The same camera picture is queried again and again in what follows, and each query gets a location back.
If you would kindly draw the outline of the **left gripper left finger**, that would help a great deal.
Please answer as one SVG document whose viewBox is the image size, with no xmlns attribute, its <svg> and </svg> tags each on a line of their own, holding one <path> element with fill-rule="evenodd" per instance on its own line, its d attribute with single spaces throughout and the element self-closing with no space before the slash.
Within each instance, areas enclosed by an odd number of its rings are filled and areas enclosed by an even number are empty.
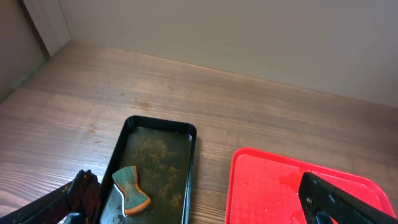
<svg viewBox="0 0 398 224">
<path fill-rule="evenodd" d="M 81 170 L 69 183 L 1 217 L 1 223 L 96 223 L 101 184 L 90 170 Z"/>
</svg>

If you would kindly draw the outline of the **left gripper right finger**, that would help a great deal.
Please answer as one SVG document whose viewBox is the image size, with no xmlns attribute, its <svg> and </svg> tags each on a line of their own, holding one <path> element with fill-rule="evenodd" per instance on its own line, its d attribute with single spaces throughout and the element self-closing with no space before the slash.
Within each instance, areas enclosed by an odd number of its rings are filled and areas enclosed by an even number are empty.
<svg viewBox="0 0 398 224">
<path fill-rule="evenodd" d="M 311 172 L 303 174 L 298 196 L 307 223 L 397 224 L 396 218 Z"/>
</svg>

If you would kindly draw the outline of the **orange green scrub sponge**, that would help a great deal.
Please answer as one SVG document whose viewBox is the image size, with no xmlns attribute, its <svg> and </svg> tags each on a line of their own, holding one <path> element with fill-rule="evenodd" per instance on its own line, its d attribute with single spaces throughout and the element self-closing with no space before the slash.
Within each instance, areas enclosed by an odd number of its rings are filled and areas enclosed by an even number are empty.
<svg viewBox="0 0 398 224">
<path fill-rule="evenodd" d="M 139 187 L 136 166 L 128 166 L 112 174 L 117 188 L 123 195 L 123 209 L 126 216 L 133 216 L 151 204 L 150 197 Z"/>
</svg>

